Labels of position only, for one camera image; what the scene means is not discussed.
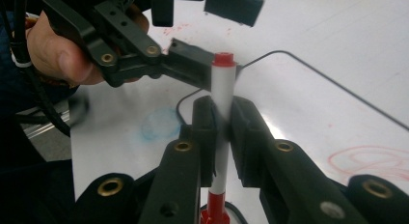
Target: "wire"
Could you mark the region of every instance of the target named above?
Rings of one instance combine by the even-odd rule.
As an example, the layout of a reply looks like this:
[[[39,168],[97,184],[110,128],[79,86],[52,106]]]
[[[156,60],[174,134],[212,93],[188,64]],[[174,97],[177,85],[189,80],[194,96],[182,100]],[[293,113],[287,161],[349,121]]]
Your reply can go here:
[[[233,205],[230,202],[225,202],[225,208],[231,210],[236,216],[237,219],[242,223],[242,224],[247,224],[247,220],[244,217],[243,213],[241,213],[241,211],[238,209],[238,207],[236,207],[235,205]]]
[[[4,5],[4,0],[1,4],[1,15],[5,20],[5,25],[9,24],[7,20],[6,7]],[[27,49],[27,41],[25,34],[25,9],[27,0],[14,0],[14,37],[12,35],[12,29],[6,26],[6,31],[8,32],[10,44],[18,54],[18,61],[21,63],[31,62],[30,55]],[[41,85],[38,77],[35,73],[35,68],[33,66],[27,65],[27,67],[18,67],[24,80],[29,87],[30,92],[33,94],[35,102],[38,104],[41,111],[48,118],[48,120],[64,135],[69,136],[69,126],[61,119],[60,115],[54,108],[51,100],[49,99],[45,89]]]
[[[3,16],[4,26],[6,28],[7,36],[9,37],[9,41],[13,39],[12,35],[12,27],[10,26],[9,21],[7,20],[7,12],[6,12],[6,5],[4,4],[4,0],[0,0],[0,10],[1,15]]]
[[[300,59],[299,57],[295,56],[294,54],[288,52],[288,51],[284,51],[284,50],[275,50],[275,51],[271,51],[268,52],[264,55],[262,55],[261,57],[257,58],[256,60],[244,65],[241,69],[245,69],[251,65],[253,65],[254,63],[258,62],[259,60],[275,54],[275,53],[284,53],[292,58],[294,58],[296,61],[298,61],[299,63],[301,63],[302,65],[304,65],[305,67],[307,67],[308,69],[314,71],[315,73],[317,73],[318,75],[320,75],[321,77],[323,77],[324,79],[328,80],[329,82],[331,82],[332,84],[334,84],[335,86],[339,87],[340,89],[342,89],[343,91],[347,92],[349,95],[351,95],[352,97],[356,98],[357,100],[363,102],[365,105],[369,106],[370,108],[372,108],[373,110],[375,110],[376,112],[378,112],[379,114],[381,114],[382,116],[384,116],[385,118],[387,118],[388,120],[392,121],[393,123],[395,123],[396,125],[404,128],[406,131],[409,131],[409,126],[404,124],[403,122],[399,121],[398,119],[396,119],[395,117],[389,115],[388,113],[386,113],[385,111],[381,110],[380,108],[376,107],[375,105],[373,105],[372,103],[370,103],[369,101],[367,101],[366,99],[358,96],[357,94],[353,93],[351,90],[347,89],[346,87],[342,86],[339,82],[337,82],[336,80],[332,79],[331,77],[329,77],[328,75],[326,75],[325,73],[323,73],[322,71],[314,68],[313,66],[311,66],[310,64],[308,64],[307,62],[303,61],[302,59]]]
[[[182,117],[181,114],[180,114],[180,109],[179,109],[179,108],[180,108],[181,103],[184,102],[187,98],[196,95],[198,92],[200,92],[200,91],[202,91],[202,90],[203,90],[203,89],[199,89],[199,90],[196,90],[196,91],[190,93],[189,95],[187,95],[187,96],[181,98],[180,101],[177,103],[177,108],[176,108],[176,111],[177,111],[177,119],[178,119],[183,125],[186,125],[186,121],[183,119],[183,117]]]

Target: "blue ink smudge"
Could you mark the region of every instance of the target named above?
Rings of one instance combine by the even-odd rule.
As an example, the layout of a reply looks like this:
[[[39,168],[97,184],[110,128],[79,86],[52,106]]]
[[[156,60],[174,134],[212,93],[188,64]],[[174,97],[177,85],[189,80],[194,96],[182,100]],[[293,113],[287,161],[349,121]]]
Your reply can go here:
[[[142,135],[146,140],[163,140],[176,136],[180,130],[176,110],[160,108],[150,113],[142,122]]]

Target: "brass screw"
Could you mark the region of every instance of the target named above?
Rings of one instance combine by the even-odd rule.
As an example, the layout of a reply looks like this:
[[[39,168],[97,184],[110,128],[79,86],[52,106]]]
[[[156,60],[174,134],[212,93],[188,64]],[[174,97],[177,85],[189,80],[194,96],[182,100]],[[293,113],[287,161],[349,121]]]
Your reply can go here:
[[[150,55],[157,54],[157,52],[158,52],[158,48],[156,46],[149,46],[147,48],[147,53]]]
[[[192,144],[189,142],[179,142],[175,145],[175,150],[179,152],[187,152],[193,148]]]
[[[276,148],[282,152],[291,152],[294,147],[292,147],[292,145],[289,145],[287,143],[277,143],[276,144]]]
[[[173,217],[177,214],[178,210],[178,204],[171,201],[163,204],[163,206],[160,208],[160,213],[165,217]]]
[[[104,55],[101,56],[101,60],[104,63],[110,63],[112,61],[114,61],[114,56],[110,53],[106,53]]]
[[[389,187],[372,179],[363,182],[362,186],[368,193],[379,198],[388,199],[393,195],[393,192]]]
[[[102,197],[109,197],[117,194],[123,189],[123,180],[120,178],[111,178],[105,180],[98,187],[98,194]]]

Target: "marker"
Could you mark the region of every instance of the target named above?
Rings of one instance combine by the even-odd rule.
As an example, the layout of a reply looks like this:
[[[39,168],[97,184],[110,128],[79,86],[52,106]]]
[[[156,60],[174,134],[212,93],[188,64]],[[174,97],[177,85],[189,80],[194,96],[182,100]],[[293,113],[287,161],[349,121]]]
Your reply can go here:
[[[216,53],[211,68],[211,98],[216,106],[217,126],[215,171],[208,190],[207,209],[202,211],[202,224],[229,224],[225,210],[226,178],[229,158],[229,136],[236,63],[232,53]]]

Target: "red drawing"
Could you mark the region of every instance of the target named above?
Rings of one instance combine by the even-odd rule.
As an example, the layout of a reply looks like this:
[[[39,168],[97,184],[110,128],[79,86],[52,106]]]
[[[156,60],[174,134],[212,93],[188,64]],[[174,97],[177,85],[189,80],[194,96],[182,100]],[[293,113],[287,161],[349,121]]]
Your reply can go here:
[[[344,176],[371,174],[385,180],[409,182],[409,152],[360,146],[331,154],[328,163]]]
[[[181,31],[181,30],[183,30],[184,28],[189,27],[189,26],[190,26],[190,24],[188,24],[188,23],[180,23],[180,24],[178,24],[178,25],[175,25],[175,26],[172,27],[172,28],[164,28],[164,29],[163,29],[163,34],[164,34],[165,36],[169,36],[170,34],[172,34],[172,33],[174,33],[174,32]]]

